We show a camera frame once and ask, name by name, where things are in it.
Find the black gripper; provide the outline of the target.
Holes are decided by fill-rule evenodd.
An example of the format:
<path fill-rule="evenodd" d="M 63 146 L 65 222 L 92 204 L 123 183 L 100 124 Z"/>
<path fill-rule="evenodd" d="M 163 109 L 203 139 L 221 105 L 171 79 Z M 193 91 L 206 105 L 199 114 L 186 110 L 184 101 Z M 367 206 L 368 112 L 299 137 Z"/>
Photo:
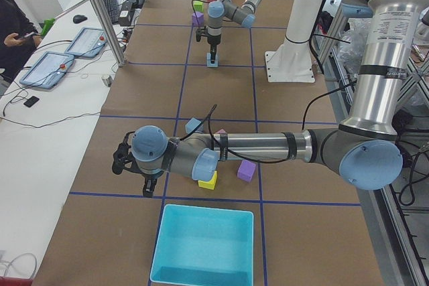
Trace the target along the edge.
<path fill-rule="evenodd" d="M 117 150 L 113 154 L 112 172 L 120 175 L 123 170 L 141 174 L 145 178 L 142 194 L 144 198 L 152 198 L 158 180 L 157 174 L 143 173 L 137 165 L 137 162 L 131 152 L 131 145 L 128 143 L 129 136 L 134 134 L 134 131 L 125 134 L 123 141 L 118 145 Z"/>
<path fill-rule="evenodd" d="M 216 52 L 217 46 L 221 43 L 221 28 L 213 28 L 209 26 L 198 27 L 196 30 L 196 41 L 200 42 L 203 37 L 207 38 L 210 45 L 210 51 Z"/>

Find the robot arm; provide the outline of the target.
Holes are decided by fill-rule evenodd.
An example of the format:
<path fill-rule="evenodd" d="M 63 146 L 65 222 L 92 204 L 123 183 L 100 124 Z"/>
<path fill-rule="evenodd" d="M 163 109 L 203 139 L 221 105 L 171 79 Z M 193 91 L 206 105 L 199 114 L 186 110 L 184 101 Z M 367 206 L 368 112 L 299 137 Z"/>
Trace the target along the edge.
<path fill-rule="evenodd" d="M 428 0 L 343 0 L 346 16 L 368 17 L 371 25 L 353 103 L 337 128 L 274 134 L 203 134 L 194 129 L 178 138 L 147 125 L 125 135 L 113 155 L 113 173 L 141 174 L 143 195 L 152 197 L 166 172 L 207 182 L 218 162 L 228 159 L 301 159 L 327 166 L 356 188 L 383 188 L 402 171 L 392 119 L 419 16 L 427 7 Z"/>
<path fill-rule="evenodd" d="M 207 38 L 211 62 L 215 61 L 217 46 L 221 43 L 223 19 L 228 18 L 243 27 L 250 28 L 255 21 L 255 12 L 260 3 L 261 0 L 245 0 L 239 7 L 231 0 L 216 0 L 208 4 L 208 22 L 196 31 L 196 40 L 199 42 L 202 36 Z"/>

